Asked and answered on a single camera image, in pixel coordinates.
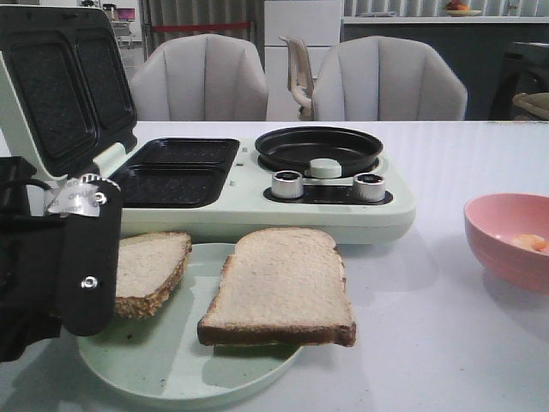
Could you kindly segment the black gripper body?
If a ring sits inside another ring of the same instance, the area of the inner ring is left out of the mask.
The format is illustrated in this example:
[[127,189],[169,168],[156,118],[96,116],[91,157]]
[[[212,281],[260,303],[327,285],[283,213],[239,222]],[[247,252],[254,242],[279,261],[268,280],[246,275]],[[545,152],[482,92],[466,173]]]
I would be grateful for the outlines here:
[[114,314],[123,199],[87,174],[55,191],[20,156],[1,159],[1,360],[57,337],[102,331]]

